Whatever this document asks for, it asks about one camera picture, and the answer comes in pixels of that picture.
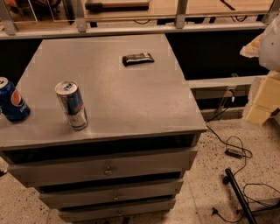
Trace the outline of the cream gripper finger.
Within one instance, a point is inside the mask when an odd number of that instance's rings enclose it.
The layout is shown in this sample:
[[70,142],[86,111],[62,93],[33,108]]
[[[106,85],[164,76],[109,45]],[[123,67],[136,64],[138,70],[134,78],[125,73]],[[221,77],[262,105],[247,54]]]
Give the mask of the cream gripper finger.
[[240,55],[247,58],[259,57],[259,47],[262,34],[255,37],[251,42],[246,44],[241,50]]
[[265,77],[256,77],[250,86],[248,103],[243,111],[246,122],[263,125],[280,109],[280,73],[269,72]]

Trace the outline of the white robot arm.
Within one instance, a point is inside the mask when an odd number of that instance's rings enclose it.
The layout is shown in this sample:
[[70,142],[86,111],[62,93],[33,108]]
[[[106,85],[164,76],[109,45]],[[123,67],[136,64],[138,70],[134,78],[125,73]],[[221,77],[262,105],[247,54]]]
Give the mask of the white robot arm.
[[260,80],[256,94],[243,114],[247,122],[263,125],[280,109],[280,15],[276,16],[262,34],[245,45],[240,55],[257,57],[259,65],[269,70]]

